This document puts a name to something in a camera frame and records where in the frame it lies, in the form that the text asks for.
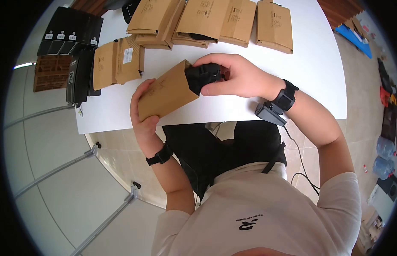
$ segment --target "white label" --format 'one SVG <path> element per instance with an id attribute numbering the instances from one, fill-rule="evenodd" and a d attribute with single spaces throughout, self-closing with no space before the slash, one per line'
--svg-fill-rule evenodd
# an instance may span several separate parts
<path id="1" fill-rule="evenodd" d="M 129 63 L 132 61 L 133 56 L 133 48 L 124 50 L 123 64 Z"/>

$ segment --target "left hand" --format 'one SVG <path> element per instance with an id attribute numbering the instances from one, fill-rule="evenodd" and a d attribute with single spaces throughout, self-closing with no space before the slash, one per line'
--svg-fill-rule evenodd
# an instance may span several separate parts
<path id="1" fill-rule="evenodd" d="M 147 158 L 152 158 L 163 148 L 163 141 L 156 134 L 156 126 L 159 122 L 157 115 L 152 115 L 143 122 L 139 118 L 139 99 L 141 95 L 156 79 L 147 79 L 137 87 L 130 102 L 130 119 L 132 120 L 134 134 L 141 151 Z"/>

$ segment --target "plastic water bottle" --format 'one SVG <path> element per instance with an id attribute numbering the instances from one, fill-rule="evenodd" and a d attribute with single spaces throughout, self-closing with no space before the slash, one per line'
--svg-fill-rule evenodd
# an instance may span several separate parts
<path id="1" fill-rule="evenodd" d="M 395 163 L 392 160 L 385 160 L 377 156 L 372 167 L 372 171 L 380 177 L 381 180 L 386 180 L 391 173 L 393 173 Z"/>
<path id="2" fill-rule="evenodd" d="M 392 141 L 379 136 L 376 143 L 376 153 L 383 159 L 389 160 L 394 156 L 395 145 Z"/>

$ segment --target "right hand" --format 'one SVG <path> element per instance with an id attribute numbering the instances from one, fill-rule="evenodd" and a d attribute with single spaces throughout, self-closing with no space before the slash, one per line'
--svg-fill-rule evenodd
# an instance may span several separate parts
<path id="1" fill-rule="evenodd" d="M 244 98 L 263 97 L 272 101 L 281 89 L 285 89 L 282 79 L 264 72 L 241 55 L 211 53 L 198 59 L 193 67 L 208 63 L 221 65 L 226 81 L 205 85 L 201 88 L 204 96 L 237 95 Z"/>

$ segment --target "black packaging box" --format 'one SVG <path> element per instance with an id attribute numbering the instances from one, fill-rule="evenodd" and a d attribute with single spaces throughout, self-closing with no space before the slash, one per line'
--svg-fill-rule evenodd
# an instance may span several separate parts
<path id="1" fill-rule="evenodd" d="M 103 18 L 93 14 L 59 7 L 47 27 L 37 55 L 75 55 L 83 49 L 94 49 L 98 46 L 102 24 Z"/>
<path id="2" fill-rule="evenodd" d="M 90 88 L 92 94 L 95 94 L 92 80 L 94 54 L 94 51 L 81 51 L 73 56 L 66 87 L 66 101 L 68 103 L 80 106 L 82 102 L 86 102 Z"/>

